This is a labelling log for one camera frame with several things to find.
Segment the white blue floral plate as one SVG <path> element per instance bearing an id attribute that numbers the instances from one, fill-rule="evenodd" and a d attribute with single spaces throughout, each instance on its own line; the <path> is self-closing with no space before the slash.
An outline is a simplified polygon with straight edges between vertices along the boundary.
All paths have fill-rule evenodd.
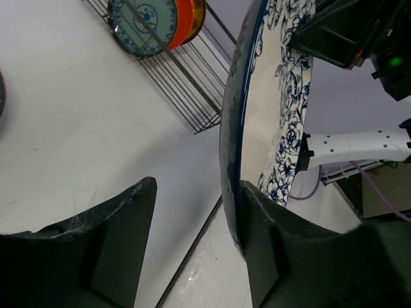
<path id="1" fill-rule="evenodd" d="M 303 140 L 313 57 L 292 49 L 314 1 L 253 1 L 237 39 L 223 96 L 219 160 L 231 237 L 243 247 L 241 181 L 288 202 Z"/>

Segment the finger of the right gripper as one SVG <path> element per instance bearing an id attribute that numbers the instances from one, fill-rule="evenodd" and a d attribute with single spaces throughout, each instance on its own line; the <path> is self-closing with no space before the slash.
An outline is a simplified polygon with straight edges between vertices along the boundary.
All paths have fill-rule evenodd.
<path id="1" fill-rule="evenodd" d="M 314 16 L 293 33 L 291 48 L 341 67 L 345 58 L 343 52 L 349 45 L 342 26 L 347 2 L 321 1 Z"/>

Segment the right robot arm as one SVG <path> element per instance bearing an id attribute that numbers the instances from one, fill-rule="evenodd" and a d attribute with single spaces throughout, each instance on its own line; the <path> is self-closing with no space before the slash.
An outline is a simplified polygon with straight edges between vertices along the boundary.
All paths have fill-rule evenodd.
<path id="1" fill-rule="evenodd" d="M 410 96 L 410 1 L 321 1 L 290 47 L 343 69 L 371 60 L 372 77 L 394 100 Z M 297 169 L 337 162 L 410 162 L 410 120 L 394 130 L 304 134 Z"/>

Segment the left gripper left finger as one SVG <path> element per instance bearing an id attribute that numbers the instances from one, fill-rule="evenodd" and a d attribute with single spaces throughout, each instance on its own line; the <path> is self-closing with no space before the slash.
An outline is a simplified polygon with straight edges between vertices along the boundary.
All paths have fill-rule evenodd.
<path id="1" fill-rule="evenodd" d="M 147 176 L 38 232 L 1 236 L 2 307 L 133 307 L 157 195 Z"/>

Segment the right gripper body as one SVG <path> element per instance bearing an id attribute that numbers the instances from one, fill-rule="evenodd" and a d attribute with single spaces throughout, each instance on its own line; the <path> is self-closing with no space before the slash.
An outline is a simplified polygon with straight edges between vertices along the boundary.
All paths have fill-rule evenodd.
<path id="1" fill-rule="evenodd" d="M 387 65 L 410 55 L 410 1 L 348 1 L 343 34 L 349 42 L 341 67 L 352 69 L 370 58 Z"/>

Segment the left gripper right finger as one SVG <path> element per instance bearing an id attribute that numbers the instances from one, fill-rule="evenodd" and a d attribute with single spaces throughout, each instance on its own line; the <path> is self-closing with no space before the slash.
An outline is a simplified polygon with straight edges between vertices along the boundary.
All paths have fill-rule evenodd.
<path id="1" fill-rule="evenodd" d="M 243 251 L 254 307 L 409 307 L 410 224 L 339 234 L 241 183 Z"/>

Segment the dark teal blossom plate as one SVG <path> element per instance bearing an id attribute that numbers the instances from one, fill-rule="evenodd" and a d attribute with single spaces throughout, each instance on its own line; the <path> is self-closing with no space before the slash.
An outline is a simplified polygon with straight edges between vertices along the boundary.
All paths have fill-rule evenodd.
<path id="1" fill-rule="evenodd" d="M 0 72 L 0 116 L 4 112 L 6 105 L 6 82 L 3 73 Z"/>

